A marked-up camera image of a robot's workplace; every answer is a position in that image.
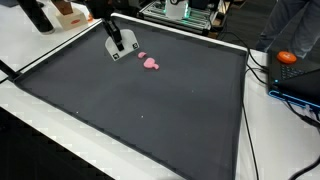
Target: small pink piece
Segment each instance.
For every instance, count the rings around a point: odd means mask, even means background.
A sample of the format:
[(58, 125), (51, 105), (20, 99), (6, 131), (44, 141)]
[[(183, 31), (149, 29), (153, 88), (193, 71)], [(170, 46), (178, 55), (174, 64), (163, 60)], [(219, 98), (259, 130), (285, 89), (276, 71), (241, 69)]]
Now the small pink piece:
[(148, 68), (148, 69), (152, 69), (152, 68), (154, 68), (154, 69), (159, 69), (159, 65), (156, 64), (156, 60), (154, 60), (153, 58), (148, 58), (148, 59), (144, 62), (143, 66), (144, 66), (145, 68)]
[(141, 52), (138, 54), (138, 58), (142, 59), (147, 53)]

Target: wire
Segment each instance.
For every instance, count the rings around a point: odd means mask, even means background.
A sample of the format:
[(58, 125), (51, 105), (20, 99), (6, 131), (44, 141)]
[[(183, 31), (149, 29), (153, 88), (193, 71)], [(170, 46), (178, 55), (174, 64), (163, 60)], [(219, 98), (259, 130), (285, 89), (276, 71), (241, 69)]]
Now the wire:
[(301, 175), (307, 173), (308, 171), (314, 169), (315, 167), (317, 167), (320, 164), (320, 156), (318, 157), (318, 159), (312, 163), (311, 165), (305, 167), (304, 169), (296, 172), (295, 174), (293, 174), (289, 180), (296, 180), (298, 177), (300, 177)]
[(262, 81), (259, 76), (256, 74), (256, 72), (254, 72), (254, 70), (252, 69), (252, 67), (250, 67), (248, 64), (247, 64), (247, 67), (249, 68), (249, 70), (253, 73), (253, 75), (257, 78), (257, 80), (259, 82), (261, 82), (262, 84), (265, 84), (265, 85), (268, 85), (266, 82)]
[(254, 168), (256, 169), (256, 177), (257, 177), (257, 180), (259, 180), (259, 171), (258, 171), (257, 159), (256, 159), (256, 155), (255, 155), (255, 152), (254, 152), (254, 149), (253, 149), (253, 143), (252, 143), (251, 133), (250, 133), (250, 129), (249, 129), (248, 117), (247, 117), (246, 108), (244, 106), (243, 100), (242, 100), (242, 108), (243, 108), (243, 113), (244, 113), (244, 119), (245, 119), (245, 122), (246, 122), (246, 127), (247, 127), (246, 129), (247, 129), (247, 134), (248, 134), (248, 137), (249, 137), (249, 142), (250, 142), (250, 147), (251, 147), (251, 152), (252, 152), (252, 159), (253, 159), (253, 162), (254, 162)]
[(233, 32), (221, 32), (221, 33), (226, 33), (226, 34), (232, 34), (233, 36), (235, 36), (248, 50), (249, 56), (251, 57), (251, 59), (253, 60), (253, 62), (258, 65), (259, 67), (261, 67), (262, 69), (268, 70), (268, 68), (266, 66), (262, 66), (261, 64), (259, 64), (256, 59), (253, 57), (251, 50), (249, 48), (249, 46), (235, 33)]
[[(245, 71), (245, 73), (244, 73), (243, 78), (241, 78), (242, 81), (240, 81), (240, 83), (244, 85), (244, 81), (246, 79), (246, 74), (249, 71), (254, 71), (254, 70), (260, 70), (261, 72), (265, 72), (264, 69), (260, 69), (260, 68), (247, 69)], [(256, 174), (257, 180), (259, 180), (259, 170), (258, 170), (258, 165), (257, 165), (257, 159), (256, 159), (256, 155), (255, 155), (254, 148), (253, 148), (253, 143), (252, 143), (252, 138), (251, 138), (251, 133), (250, 133), (250, 127), (249, 127), (249, 123), (248, 123), (248, 117), (247, 117), (247, 112), (246, 112), (246, 108), (245, 108), (245, 105), (244, 105), (243, 96), (244, 96), (244, 87), (241, 90), (241, 103), (242, 103), (242, 108), (243, 108), (243, 113), (244, 113), (244, 118), (245, 118), (245, 123), (246, 123), (247, 134), (248, 134), (248, 137), (249, 137), (250, 148), (251, 148), (251, 152), (252, 152), (252, 159), (253, 159), (253, 163), (254, 163), (255, 174)]]

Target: computer equipment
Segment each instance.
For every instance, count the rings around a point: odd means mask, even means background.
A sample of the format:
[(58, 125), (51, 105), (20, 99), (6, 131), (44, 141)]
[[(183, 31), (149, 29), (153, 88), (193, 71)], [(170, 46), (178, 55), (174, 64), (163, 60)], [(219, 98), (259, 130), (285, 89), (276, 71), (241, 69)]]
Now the computer equipment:
[(277, 54), (269, 55), (268, 93), (280, 100), (301, 107), (320, 109), (320, 64), (297, 60), (294, 64), (278, 61)]

